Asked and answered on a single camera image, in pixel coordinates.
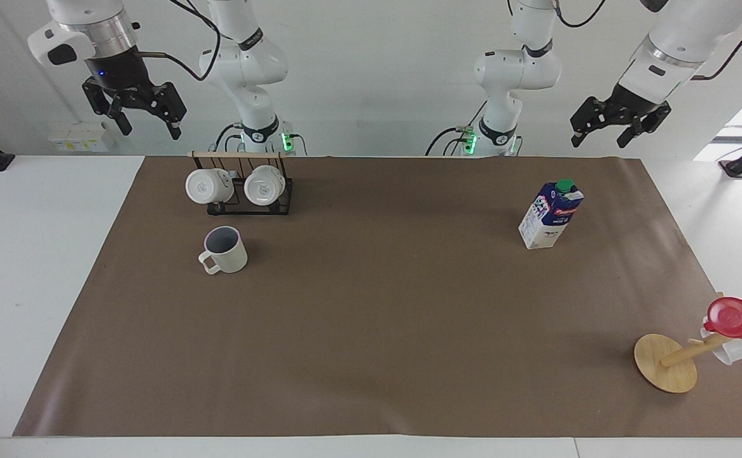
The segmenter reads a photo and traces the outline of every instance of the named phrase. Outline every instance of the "mug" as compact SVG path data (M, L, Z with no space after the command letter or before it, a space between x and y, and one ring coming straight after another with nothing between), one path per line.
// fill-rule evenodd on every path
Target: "mug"
M244 183L244 194L254 205L266 206L275 203L286 191L286 179L277 167L256 167Z
M704 327L702 327L700 331L702 339L706 339L713 335L713 333L710 333L710 331L706 330ZM731 366L736 361L742 359L742 340L735 339L726 342L724 345L713 350L713 354L720 362L725 363L727 366Z
M187 176L184 190L197 204L226 202L235 194L235 185L224 169L197 169Z
M246 266L246 248L235 227L220 226L210 231L204 237L204 249L198 261L210 275L219 272L233 274ZM207 266L206 260L209 258L213 258L213 267Z

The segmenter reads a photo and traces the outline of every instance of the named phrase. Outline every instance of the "wooden rod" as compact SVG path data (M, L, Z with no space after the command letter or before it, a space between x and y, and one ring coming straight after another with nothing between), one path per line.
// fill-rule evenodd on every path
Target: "wooden rod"
M676 364L681 363L685 359L690 359L691 357L699 356L700 354L707 353L708 351L713 351L731 340L732 339L727 336L713 334L712 336L707 337L702 341L704 342L704 345L685 346L684 348L682 348L682 350L674 351L673 353L662 357L662 365L665 368L671 368Z
M285 153L239 153L239 151L190 151L188 157L231 157L234 159L285 159Z

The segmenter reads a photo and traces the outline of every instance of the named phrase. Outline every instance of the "mug rack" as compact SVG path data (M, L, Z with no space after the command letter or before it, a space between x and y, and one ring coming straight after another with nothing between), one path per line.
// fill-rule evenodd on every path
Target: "mug rack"
M207 214L212 216L223 215L288 215L292 206L293 180L286 174L286 166L283 162L284 154L276 153L220 153L220 151L191 151L188 154L199 169L224 169L235 171L238 176L232 179L235 185L235 193L230 200L214 204L207 204ZM237 160L237 168L228 167L234 165ZM286 189L283 194L271 205L254 205L246 198L244 184L246 177L260 165L274 165L283 174L286 180Z
M636 342L633 346L633 359L636 367L648 382L668 393L687 393L696 386L698 380L696 363L693 362L694 357L723 348L729 342L742 341L739 334L735 337L726 336L722 333L725 330L716 330L712 326L708 328L707 324L713 322L713 315L722 315L720 311L711 313L713 308L716 310L731 308L735 311L733 319L726 318L722 321L732 322L733 325L742 324L742 298L728 298L723 293L719 293L718 299L710 305L705 325L702 327L702 335L707 335L704 339L690 339L690 345L682 347L670 337L647 334ZM717 357L727 365L737 360L729 359L725 362L722 357Z

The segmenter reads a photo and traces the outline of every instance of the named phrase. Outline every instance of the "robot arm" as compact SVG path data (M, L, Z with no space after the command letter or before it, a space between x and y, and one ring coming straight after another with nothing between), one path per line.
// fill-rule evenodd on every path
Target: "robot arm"
M487 94L487 107L475 125L469 154L505 154L513 139L523 103L516 89L546 89L557 84L562 64L552 49L557 15L551 0L518 0L512 33L524 43L521 50L487 52L476 62L476 79Z
M173 139L187 108L173 83L156 86L136 47L135 29L120 0L46 0L53 21L29 37L37 61L56 67L78 60L91 76L83 82L94 113L115 120L121 133L132 131L123 108L151 113L167 125Z
M607 125L629 125L620 148L642 133L653 133L670 113L666 99L689 81L718 44L742 24L742 0L643 0L659 11L653 29L631 56L611 97L589 97L571 118L572 145Z
M211 0L210 12L231 40L222 44L209 82L223 90L240 113L245 133L240 148L248 153L289 151L286 125L275 113L269 93L259 87L286 79L286 56L258 27L250 0ZM211 58L211 52L205 52L200 67L207 67Z

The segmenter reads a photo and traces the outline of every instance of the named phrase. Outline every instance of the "brown paper sheet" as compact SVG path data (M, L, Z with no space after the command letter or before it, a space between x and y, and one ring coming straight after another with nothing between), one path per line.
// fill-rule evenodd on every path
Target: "brown paper sheet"
M633 363L715 297L638 160L292 159L288 217L207 216L193 168L144 161L16 435L742 437L742 362L684 395ZM586 200L528 251L562 177ZM249 264L208 276L222 225Z

